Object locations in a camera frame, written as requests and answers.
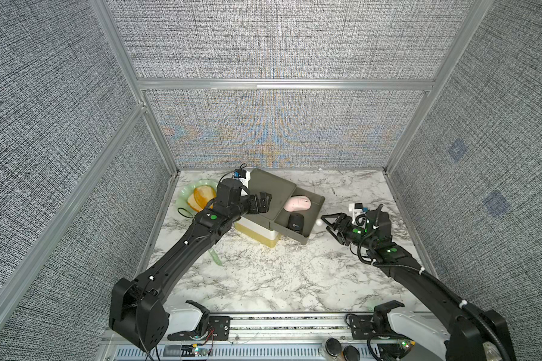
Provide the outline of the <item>grey three-drawer storage box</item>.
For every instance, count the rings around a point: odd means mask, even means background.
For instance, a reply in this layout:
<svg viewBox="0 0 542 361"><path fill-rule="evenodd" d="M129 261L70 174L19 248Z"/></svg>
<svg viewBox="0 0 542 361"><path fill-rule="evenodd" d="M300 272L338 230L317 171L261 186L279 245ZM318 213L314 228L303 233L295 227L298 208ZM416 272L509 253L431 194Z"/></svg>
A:
<svg viewBox="0 0 542 361"><path fill-rule="evenodd" d="M267 192L272 195L269 211L265 214L245 215L235 223L238 232L274 248L280 236L285 236L307 245L311 232L319 218L320 210L325 203L325 197L299 187L296 183L288 181L278 175L261 169L251 171L248 189L252 193ZM307 211L299 211L304 216L304 230L302 234L295 233L287 228L291 212L283 209L284 204L292 196L307 196L312 206Z"/></svg>

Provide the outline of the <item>pink computer mouse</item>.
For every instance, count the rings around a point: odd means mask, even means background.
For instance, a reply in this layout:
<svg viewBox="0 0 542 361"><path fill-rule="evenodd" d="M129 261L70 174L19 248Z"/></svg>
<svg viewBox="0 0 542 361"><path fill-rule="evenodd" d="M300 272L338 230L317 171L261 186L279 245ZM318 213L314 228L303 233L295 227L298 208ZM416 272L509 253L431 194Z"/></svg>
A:
<svg viewBox="0 0 542 361"><path fill-rule="evenodd" d="M284 204L283 209L287 212L307 211L311 208L312 202L307 196L292 196Z"/></svg>

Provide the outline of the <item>black computer mouse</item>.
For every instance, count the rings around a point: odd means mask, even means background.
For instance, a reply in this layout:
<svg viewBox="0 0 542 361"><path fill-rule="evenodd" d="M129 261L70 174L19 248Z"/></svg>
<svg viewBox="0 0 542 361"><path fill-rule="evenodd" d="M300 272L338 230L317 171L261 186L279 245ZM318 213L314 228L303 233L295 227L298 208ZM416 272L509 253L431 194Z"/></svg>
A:
<svg viewBox="0 0 542 361"><path fill-rule="evenodd" d="M290 213L287 228L295 233L302 234L304 230L304 216L297 212Z"/></svg>

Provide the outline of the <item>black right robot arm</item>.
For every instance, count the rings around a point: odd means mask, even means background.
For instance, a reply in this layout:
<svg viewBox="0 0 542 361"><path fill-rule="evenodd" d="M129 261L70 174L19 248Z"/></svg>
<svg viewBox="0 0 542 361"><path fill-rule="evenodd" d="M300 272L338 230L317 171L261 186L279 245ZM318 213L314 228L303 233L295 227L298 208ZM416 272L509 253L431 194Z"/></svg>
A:
<svg viewBox="0 0 542 361"><path fill-rule="evenodd" d="M422 325L399 301L376 306L366 342L411 341L443 360L514 360L507 322L496 311L483 311L450 290L394 242L388 213L381 207L353 218L345 213L321 217L326 230L343 246L356 247L358 260L379 269L412 293L432 314Z"/></svg>

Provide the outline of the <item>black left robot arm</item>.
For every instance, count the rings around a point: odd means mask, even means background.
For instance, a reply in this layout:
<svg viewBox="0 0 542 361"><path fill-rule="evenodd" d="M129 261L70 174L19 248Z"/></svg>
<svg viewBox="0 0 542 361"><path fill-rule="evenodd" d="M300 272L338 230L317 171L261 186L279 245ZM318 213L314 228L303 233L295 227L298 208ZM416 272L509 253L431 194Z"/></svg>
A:
<svg viewBox="0 0 542 361"><path fill-rule="evenodd" d="M155 264L131 281L122 278L111 291L110 329L147 356L166 335L170 316L164 302L188 269L246 214L269 211L272 195L251 193L241 181L227 178L216 197L199 211L182 238Z"/></svg>

